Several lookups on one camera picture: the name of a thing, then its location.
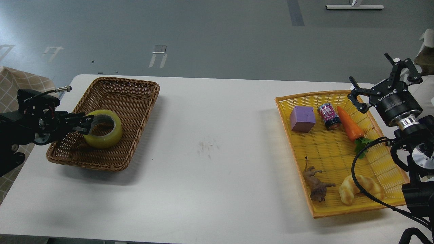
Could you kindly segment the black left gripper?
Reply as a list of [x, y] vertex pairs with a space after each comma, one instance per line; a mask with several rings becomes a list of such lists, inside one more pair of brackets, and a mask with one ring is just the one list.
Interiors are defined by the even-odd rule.
[[39, 118], [32, 143], [35, 145], [48, 145], [63, 140], [72, 131], [89, 134], [93, 120], [94, 115], [85, 115], [84, 113], [73, 114], [66, 111], [47, 111]]

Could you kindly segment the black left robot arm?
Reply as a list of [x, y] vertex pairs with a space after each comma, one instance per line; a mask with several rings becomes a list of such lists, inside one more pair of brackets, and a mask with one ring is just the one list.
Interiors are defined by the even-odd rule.
[[90, 133], [93, 115], [55, 110], [60, 99], [53, 93], [70, 92], [71, 89], [67, 85], [45, 92], [33, 89], [17, 91], [18, 109], [0, 116], [1, 176], [25, 161], [25, 154], [18, 151], [21, 145], [48, 145], [75, 131], [83, 135]]

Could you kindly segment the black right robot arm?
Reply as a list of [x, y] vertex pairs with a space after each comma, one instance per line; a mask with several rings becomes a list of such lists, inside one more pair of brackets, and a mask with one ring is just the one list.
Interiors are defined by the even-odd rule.
[[[384, 55], [392, 65], [390, 76], [370, 89], [360, 88], [356, 80], [349, 77], [354, 88], [348, 99], [361, 113], [367, 113], [374, 107], [386, 126], [397, 127], [395, 138], [380, 137], [364, 146], [354, 157], [351, 176], [356, 187], [366, 197], [433, 232], [433, 182], [421, 181], [422, 177], [433, 175], [433, 116], [417, 119], [423, 110], [408, 90], [409, 86], [420, 84], [423, 79], [411, 59], [394, 60], [389, 54]], [[359, 156], [370, 147], [386, 142], [390, 144], [393, 162], [409, 175], [410, 182], [402, 185], [408, 211], [379, 200], [356, 178], [355, 165]]]

